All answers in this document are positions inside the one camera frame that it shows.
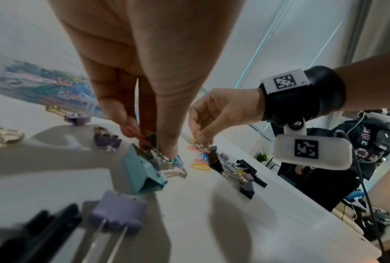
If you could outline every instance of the black wrist strap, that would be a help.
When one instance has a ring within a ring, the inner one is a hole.
[[[308,121],[340,110],[346,100],[343,81],[332,69],[324,66],[267,78],[259,88],[265,96],[262,120],[280,127],[302,118]]]

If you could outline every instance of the hand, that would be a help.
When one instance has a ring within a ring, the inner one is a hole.
[[[177,155],[190,104],[218,59],[244,0],[49,0],[101,109],[125,136],[157,132]],[[140,125],[134,113],[138,80]]]
[[[226,128],[261,121],[265,110],[260,89],[215,88],[189,109],[189,128],[200,144],[212,144]]]
[[[305,166],[298,165],[295,167],[295,172],[296,172],[296,174],[301,175],[304,169],[305,169]]]

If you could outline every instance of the white table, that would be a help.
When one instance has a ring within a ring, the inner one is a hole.
[[[0,95],[0,125],[26,133],[18,145],[0,146],[0,240],[40,209],[54,212],[74,202],[86,214],[107,189],[127,191],[119,160],[135,140],[124,138],[115,153],[90,150],[96,124],[120,133],[107,120],[73,127],[43,106]],[[215,142],[254,166],[268,186],[255,184],[249,200],[217,172],[193,170],[196,153],[181,138],[187,179],[170,178],[163,191],[142,197],[149,202],[144,227],[124,240],[115,262],[377,262],[380,251],[357,232],[222,136]],[[92,234],[85,225],[53,263],[80,262]],[[115,238],[108,238],[103,235],[98,247],[112,247]]]

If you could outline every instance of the purple clip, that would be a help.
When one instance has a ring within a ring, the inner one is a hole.
[[[66,114],[65,121],[73,125],[84,125],[91,121],[90,115],[82,115],[80,113]]]
[[[121,139],[118,138],[118,135],[111,135],[107,129],[103,127],[94,128],[94,141],[96,146],[99,147],[112,147],[118,149],[121,145]]]
[[[253,182],[254,181],[254,177],[251,174],[249,174],[249,173],[246,174],[246,179],[249,182]]]
[[[222,159],[224,159],[226,162],[229,161],[229,156],[224,154],[224,153],[220,153],[220,156],[222,157]]]
[[[105,226],[112,231],[122,231],[128,227],[128,234],[136,234],[143,225],[147,204],[133,197],[105,192],[96,208],[92,211],[90,222],[99,226],[105,220]]]

